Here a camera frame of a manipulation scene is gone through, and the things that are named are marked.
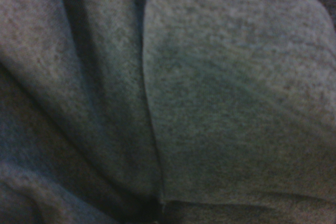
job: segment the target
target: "fleece fabric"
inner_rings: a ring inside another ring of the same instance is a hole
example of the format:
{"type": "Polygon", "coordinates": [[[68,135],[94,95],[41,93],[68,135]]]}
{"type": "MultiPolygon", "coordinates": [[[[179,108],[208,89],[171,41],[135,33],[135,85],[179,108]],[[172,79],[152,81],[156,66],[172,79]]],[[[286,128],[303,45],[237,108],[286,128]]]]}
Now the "fleece fabric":
{"type": "Polygon", "coordinates": [[[0,0],[0,222],[336,223],[336,0],[0,0]]]}

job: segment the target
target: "gray fabric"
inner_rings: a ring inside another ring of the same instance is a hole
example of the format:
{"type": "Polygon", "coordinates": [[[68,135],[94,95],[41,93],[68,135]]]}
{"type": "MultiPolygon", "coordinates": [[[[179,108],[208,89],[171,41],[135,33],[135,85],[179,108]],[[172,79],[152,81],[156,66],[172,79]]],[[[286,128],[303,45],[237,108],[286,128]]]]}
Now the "gray fabric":
{"type": "Polygon", "coordinates": [[[335,202],[336,36],[317,0],[147,0],[144,27],[164,201],[335,202]]]}
{"type": "Polygon", "coordinates": [[[0,0],[0,222],[335,223],[320,1],[0,0]]]}

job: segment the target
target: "gray sweatpants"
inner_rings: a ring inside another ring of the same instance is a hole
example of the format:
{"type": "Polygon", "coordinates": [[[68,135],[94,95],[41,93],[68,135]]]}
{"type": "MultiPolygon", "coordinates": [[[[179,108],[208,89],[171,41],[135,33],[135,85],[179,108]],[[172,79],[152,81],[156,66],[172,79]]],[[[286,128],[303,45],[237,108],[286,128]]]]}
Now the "gray sweatpants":
{"type": "Polygon", "coordinates": [[[0,223],[335,224],[335,3],[0,0],[0,223]]]}

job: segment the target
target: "heather gray cloth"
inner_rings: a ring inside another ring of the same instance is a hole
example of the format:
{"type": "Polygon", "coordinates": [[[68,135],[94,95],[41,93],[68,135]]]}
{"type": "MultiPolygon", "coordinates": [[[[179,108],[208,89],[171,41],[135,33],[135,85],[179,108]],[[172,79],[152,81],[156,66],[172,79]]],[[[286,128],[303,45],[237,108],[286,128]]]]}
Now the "heather gray cloth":
{"type": "Polygon", "coordinates": [[[336,222],[318,0],[0,0],[0,17],[2,223],[336,222]]]}

